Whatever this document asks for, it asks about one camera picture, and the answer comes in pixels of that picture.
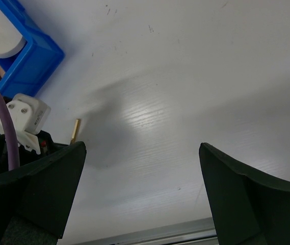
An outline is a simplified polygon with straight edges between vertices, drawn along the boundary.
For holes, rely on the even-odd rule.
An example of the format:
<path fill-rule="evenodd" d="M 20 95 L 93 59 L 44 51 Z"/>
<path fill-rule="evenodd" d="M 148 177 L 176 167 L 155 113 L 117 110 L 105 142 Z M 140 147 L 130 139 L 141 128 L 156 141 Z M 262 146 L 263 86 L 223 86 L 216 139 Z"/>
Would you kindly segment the blue divided plastic bin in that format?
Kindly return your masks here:
<path fill-rule="evenodd" d="M 0 1 L 0 10 L 27 41 L 12 58 L 0 59 L 5 71 L 0 93 L 9 98 L 17 93 L 35 96 L 64 59 L 64 52 L 35 24 L 19 1 Z"/>

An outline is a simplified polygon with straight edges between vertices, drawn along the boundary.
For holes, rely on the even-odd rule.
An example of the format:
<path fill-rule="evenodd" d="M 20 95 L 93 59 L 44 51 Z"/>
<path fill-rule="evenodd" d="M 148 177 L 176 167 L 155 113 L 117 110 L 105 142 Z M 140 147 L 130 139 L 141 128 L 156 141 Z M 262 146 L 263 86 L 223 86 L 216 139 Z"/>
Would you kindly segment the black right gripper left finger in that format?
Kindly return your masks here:
<path fill-rule="evenodd" d="M 57 244 L 86 159 L 83 142 L 0 174 L 0 244 Z"/>

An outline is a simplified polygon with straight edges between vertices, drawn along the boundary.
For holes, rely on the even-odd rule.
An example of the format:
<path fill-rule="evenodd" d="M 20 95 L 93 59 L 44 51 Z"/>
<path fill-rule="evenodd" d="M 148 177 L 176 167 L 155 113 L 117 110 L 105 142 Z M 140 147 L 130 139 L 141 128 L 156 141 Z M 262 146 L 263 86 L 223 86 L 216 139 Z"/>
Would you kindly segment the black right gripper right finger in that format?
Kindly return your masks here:
<path fill-rule="evenodd" d="M 219 244 L 290 244 L 290 181 L 208 143 L 199 160 Z"/>

